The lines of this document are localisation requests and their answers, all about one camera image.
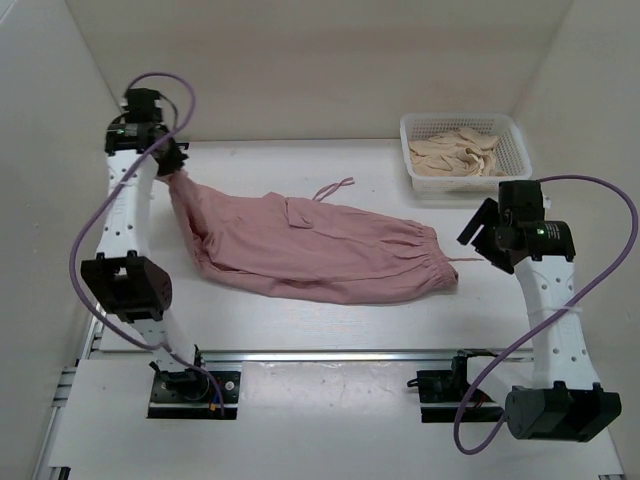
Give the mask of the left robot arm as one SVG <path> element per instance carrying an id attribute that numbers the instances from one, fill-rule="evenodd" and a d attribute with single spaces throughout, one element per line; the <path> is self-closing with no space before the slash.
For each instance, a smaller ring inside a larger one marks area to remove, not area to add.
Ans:
<path id="1" fill-rule="evenodd" d="M 104 226 L 94 258 L 80 263 L 80 275 L 106 314 L 137 331 L 135 342 L 153 353 L 151 366 L 161 381 L 198 400 L 208 392 L 210 377 L 170 312 L 169 274 L 150 258 L 153 183 L 178 172 L 187 158 L 186 145 L 167 137 L 164 99 L 152 89 L 127 90 L 122 113 L 107 128 L 108 201 L 98 213 Z"/>

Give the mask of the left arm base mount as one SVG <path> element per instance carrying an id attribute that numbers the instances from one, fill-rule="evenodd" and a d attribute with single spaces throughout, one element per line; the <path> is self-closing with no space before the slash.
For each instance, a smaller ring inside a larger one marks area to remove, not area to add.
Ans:
<path id="1" fill-rule="evenodd" d="M 161 371 L 155 362 L 147 407 L 149 419 L 235 420 L 241 391 L 241 371 L 211 370 L 216 381 L 193 370 Z"/>

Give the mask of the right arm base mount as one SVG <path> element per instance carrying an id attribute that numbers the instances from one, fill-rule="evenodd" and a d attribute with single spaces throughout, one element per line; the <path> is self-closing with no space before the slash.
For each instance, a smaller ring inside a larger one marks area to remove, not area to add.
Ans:
<path id="1" fill-rule="evenodd" d="M 469 388 L 467 363 L 473 357 L 495 357 L 486 350 L 459 350 L 441 366 L 418 370 L 406 387 L 418 394 L 423 424 L 452 424 L 457 408 Z M 504 410 L 481 390 L 475 391 L 466 403 L 462 423 L 498 421 Z"/>

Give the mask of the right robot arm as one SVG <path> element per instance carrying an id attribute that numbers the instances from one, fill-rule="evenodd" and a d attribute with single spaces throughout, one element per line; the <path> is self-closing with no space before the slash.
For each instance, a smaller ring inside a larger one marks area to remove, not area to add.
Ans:
<path id="1" fill-rule="evenodd" d="M 625 259 L 619 257 L 582 290 L 574 284 L 576 256 L 567 223 L 548 220 L 538 180 L 502 181 L 458 237 L 494 267 L 515 275 L 529 330 L 487 364 L 469 359 L 449 375 L 460 398 L 455 445 L 470 400 L 481 391 L 503 410 L 497 424 L 519 440 L 586 443 L 620 414 L 591 363 L 577 305 Z"/>

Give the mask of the pink trousers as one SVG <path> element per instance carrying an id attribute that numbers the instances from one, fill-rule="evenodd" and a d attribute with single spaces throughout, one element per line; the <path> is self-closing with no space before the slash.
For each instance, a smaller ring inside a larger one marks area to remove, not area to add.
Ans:
<path id="1" fill-rule="evenodd" d="M 253 293 L 341 305 L 395 304 L 459 281 L 427 225 L 313 198 L 227 195 L 185 171 L 166 178 L 186 249 L 206 279 Z"/>

